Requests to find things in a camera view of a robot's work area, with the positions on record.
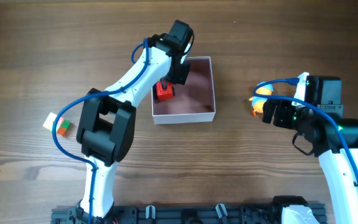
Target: open box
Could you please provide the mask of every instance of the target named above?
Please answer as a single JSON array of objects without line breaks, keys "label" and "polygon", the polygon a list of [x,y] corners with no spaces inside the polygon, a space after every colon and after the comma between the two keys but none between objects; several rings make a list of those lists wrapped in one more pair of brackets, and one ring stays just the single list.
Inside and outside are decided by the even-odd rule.
[{"label": "open box", "polygon": [[154,124],[179,124],[212,121],[215,116],[215,94],[211,57],[192,57],[185,85],[174,85],[172,100],[155,100],[152,91]]}]

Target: wooden table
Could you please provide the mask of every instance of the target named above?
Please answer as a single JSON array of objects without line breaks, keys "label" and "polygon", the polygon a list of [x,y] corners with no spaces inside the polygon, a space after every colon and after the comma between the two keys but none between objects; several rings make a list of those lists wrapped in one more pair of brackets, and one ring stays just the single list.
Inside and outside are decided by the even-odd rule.
[{"label": "wooden table", "polygon": [[[68,2],[0,4],[0,223],[48,223],[52,208],[82,198],[85,165],[58,151],[44,120],[90,88],[112,85],[131,67],[142,38],[168,32],[175,19],[195,31],[190,55],[212,57],[217,113],[212,123],[156,126],[146,97],[117,171],[116,205],[240,204],[301,195],[326,203],[334,222],[317,158],[292,146],[294,131],[253,117],[248,98],[262,80],[304,71],[337,76],[344,116],[358,118],[358,5]],[[275,94],[293,91],[275,86]],[[79,156],[80,111],[65,114],[74,128],[61,140]]]}]

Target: cube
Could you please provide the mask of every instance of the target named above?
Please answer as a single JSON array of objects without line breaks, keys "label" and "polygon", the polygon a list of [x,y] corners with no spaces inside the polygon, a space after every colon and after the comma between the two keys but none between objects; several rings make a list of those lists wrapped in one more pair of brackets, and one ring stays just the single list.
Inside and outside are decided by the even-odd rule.
[{"label": "cube", "polygon": [[[49,131],[52,131],[53,122],[56,120],[56,117],[57,115],[55,115],[54,113],[49,113],[47,119],[44,122],[43,127],[48,129]],[[70,122],[60,117],[57,122],[56,133],[63,136],[66,133],[69,126],[70,126]]]}]

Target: red toy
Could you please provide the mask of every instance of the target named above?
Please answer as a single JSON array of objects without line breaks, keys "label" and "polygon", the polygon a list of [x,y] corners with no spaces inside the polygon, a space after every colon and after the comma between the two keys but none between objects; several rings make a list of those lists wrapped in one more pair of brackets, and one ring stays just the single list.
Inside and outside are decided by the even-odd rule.
[{"label": "red toy", "polygon": [[157,91],[157,99],[171,100],[175,96],[172,83],[167,82],[164,78],[158,81],[155,86]]}]

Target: toy bird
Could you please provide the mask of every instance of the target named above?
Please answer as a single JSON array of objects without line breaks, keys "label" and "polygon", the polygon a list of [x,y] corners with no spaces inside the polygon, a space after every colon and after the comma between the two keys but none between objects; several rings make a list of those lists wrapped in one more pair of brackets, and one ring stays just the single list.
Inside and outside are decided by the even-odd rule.
[{"label": "toy bird", "polygon": [[[268,84],[263,87],[260,87],[256,90],[256,93],[261,94],[261,95],[270,96],[273,93],[273,85]],[[253,96],[253,97],[249,98],[249,101],[252,101],[252,107],[254,108],[254,111],[252,113],[254,114],[254,116],[256,116],[256,112],[258,112],[258,113],[264,112],[264,104],[267,101],[266,98]]]}]

